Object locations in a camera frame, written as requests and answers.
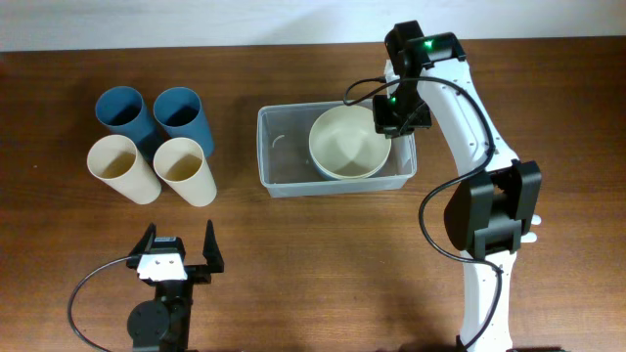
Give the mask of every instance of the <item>background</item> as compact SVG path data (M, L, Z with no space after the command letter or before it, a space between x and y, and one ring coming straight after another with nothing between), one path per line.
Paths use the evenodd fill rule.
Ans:
M623 0L0 0L0 51L626 34Z

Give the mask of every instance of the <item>cup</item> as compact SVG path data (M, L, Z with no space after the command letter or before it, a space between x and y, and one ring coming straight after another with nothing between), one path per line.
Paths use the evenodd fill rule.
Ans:
M202 147L192 139L179 137L163 143L156 151L154 167L156 175L193 206L209 205L217 196Z
M213 154L213 137L196 92L185 87L170 88L156 98L154 112L156 121L171 137L193 139L206 157Z
M137 90L113 87L96 103L96 117L112 133L130 138L147 160L152 160L163 138Z
M160 194L157 176L128 137L110 135L91 147L87 167L92 175L138 204Z

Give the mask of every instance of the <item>brown table surface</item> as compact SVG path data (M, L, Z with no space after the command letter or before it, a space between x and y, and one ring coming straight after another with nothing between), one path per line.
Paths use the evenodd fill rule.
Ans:
M543 173L534 228L515 263L515 346L617 351L626 345L626 38L464 41L479 95L505 140ZM261 107L340 100L379 75L380 43L4 54L0 76L0 349L86 351L67 298L96 266L128 253L155 222L201 263L213 219L226 273L197 286L190 347L200 351L375 351L454 342L462 266L417 224L426 192L456 176L435 125L416 133L418 174L399 191L270 198L259 182ZM108 134L96 100L116 85L151 107L164 89L201 96L217 199L195 208L163 187L136 205L92 177L85 159ZM355 96L371 87L357 89ZM453 250L442 212L426 220ZM126 319L153 289L123 265L74 307L96 342L129 350Z

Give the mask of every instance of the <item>cable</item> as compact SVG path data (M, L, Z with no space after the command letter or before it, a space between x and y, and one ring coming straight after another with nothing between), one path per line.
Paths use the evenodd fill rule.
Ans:
M476 111L476 114L478 115L478 118L480 119L480 122L482 123L482 127L485 130L485 134L487 135L487 141L489 143L487 151L486 153L486 158L485 160L476 168L474 168L474 170L461 175L455 179L452 179L446 183L443 183L441 185L439 185L438 187L436 187L434 190L430 191L430 193L428 193L426 195L426 197L424 198L424 200L422 200L422 203L420 204L420 210L418 212L418 220L420 222L420 229L422 230L422 233L424 234L424 237L426 238L426 241L435 249L437 250L440 254L442 254L443 256L452 259L452 260L456 260L458 262L461 263L468 263L468 264L481 264L481 265L487 265L489 267L491 267L491 269L493 269L496 272L496 278L497 278L497 283L496 283L496 292L494 294L494 298L493 298L493 302L491 303L491 309L489 310L489 313L487 314L487 317L485 318L485 322L483 323L482 327L480 328L480 330L476 333L476 335L465 345L463 346L465 350L467 350L468 348L470 348L473 344L475 344L480 337L484 334L484 332L487 330L487 328L489 328L489 324L491 323L491 320L493 319L494 314L496 313L496 308L498 307L498 302L500 301L500 296L502 294L502 269L500 269L496 264L487 261L487 260L479 260L479 259L469 259L469 258L464 258L455 254L452 254L448 251L446 251L445 249L441 248L430 236L430 234L428 233L428 230L426 229L426 225L425 225L425 220L424 220L424 213L425 213L425 208L426 205L428 204L428 201L431 200L434 196L436 196L438 193L440 193L441 191L454 186L464 180L467 180L470 177L475 176L476 174L482 172L485 170L485 168L487 167L487 165L489 165L489 162L491 162L491 159L493 158L494 152L496 150L495 148L495 144L494 144L494 140L493 140L493 135L491 133L491 130L489 129L489 124L487 122L487 118L485 117L484 113L482 113L482 109L480 108L480 106L478 105L478 103L473 99L473 97L470 95L470 93L468 93L465 89L461 88L459 85L446 80L446 79L442 79L442 78L437 78L437 77L410 77L410 78L399 78L399 79L395 79L392 80L390 82L384 83L382 84L382 86L378 87L377 89L371 91L370 93L364 95L363 97L348 102L347 101L347 96L350 93L350 90L352 88L354 88L355 86L357 86L358 84L361 83L365 83L365 82L372 82L372 81L377 81L377 79L379 79L380 77L377 78L369 78L369 79L362 79L358 82L355 82L354 84L350 85L348 87L348 89L346 89L345 94L343 94L343 103L347 106L353 106L355 104L359 104L361 102L363 102L364 100L373 97L374 95L376 95L378 92L380 92L383 89L386 89L392 85L401 83L401 82L411 82L411 81L426 81L426 82L435 82L435 83L440 83L440 84L444 84L447 85L449 87L454 88L459 94L461 94L464 98L466 98L469 102L469 104L471 105L471 107Z
M119 258L119 259L115 259L114 261L111 261L101 267L99 267L98 269L92 271L89 275L87 275L83 280L80 281L80 283L78 283L78 285L76 285L76 287L74 288L74 291L71 293L71 296L69 297L69 302L67 303L67 320L69 321L69 326L71 327L72 331L74 331L74 333L78 336L78 338L80 338L83 342L85 342L86 344L88 344L89 346L91 346L92 348L101 351L101 352L111 352L111 350L108 350L102 346L97 345L95 342L93 342L92 340L90 340L89 338L85 337L85 335L82 334L82 332L80 332L80 330L76 327L76 324L74 323L74 318L71 315L71 306L74 304L74 298L76 298L76 294L78 293L78 291L80 290L81 287L83 287L85 285L85 283L87 283L87 281L89 281L89 279L91 279L94 275L96 275L98 272L100 272L103 269L107 269L109 268L111 265L129 260L129 259L135 259L135 258L139 258L139 255L129 255L123 258Z

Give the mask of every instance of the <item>blue cup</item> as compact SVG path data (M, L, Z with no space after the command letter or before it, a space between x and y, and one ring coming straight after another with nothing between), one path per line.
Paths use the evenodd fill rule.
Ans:
M114 134L130 138L146 160L152 160L164 140L137 90L114 87L96 103L96 117Z
M215 150L211 130L196 92L185 87L170 88L155 100L155 118L172 137L187 137L198 142L209 157Z

